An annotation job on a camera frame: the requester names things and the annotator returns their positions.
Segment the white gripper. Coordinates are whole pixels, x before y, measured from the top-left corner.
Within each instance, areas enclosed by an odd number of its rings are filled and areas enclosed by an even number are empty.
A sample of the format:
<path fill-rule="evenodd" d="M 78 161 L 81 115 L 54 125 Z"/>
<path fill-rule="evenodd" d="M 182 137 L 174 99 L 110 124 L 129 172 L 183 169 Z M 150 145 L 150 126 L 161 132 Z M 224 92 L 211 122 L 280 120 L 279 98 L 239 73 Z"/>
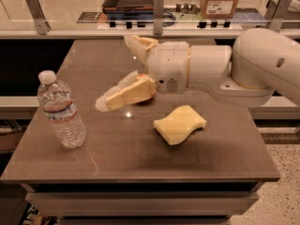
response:
<path fill-rule="evenodd" d="M 137 70 L 129 73 L 96 100 L 98 111 L 110 112 L 146 101 L 157 90 L 165 94 L 183 94 L 186 91 L 189 52 L 186 42 L 168 41 L 159 44 L 157 39 L 136 35 L 124 35 L 124 41 L 133 54 L 147 65 L 148 74 L 152 78 Z"/>

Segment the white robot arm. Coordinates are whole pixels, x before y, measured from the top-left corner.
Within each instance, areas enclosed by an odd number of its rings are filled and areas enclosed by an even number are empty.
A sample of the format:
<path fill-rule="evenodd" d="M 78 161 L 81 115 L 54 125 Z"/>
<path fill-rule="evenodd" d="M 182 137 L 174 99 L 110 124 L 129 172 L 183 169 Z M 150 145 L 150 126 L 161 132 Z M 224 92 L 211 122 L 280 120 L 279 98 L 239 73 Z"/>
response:
<path fill-rule="evenodd" d="M 253 28 L 227 45 L 160 43 L 124 36 L 147 72 L 129 73 L 96 100 L 109 112 L 151 98 L 155 93 L 202 91 L 223 103 L 259 107 L 275 93 L 300 105 L 300 44 L 269 29 Z"/>

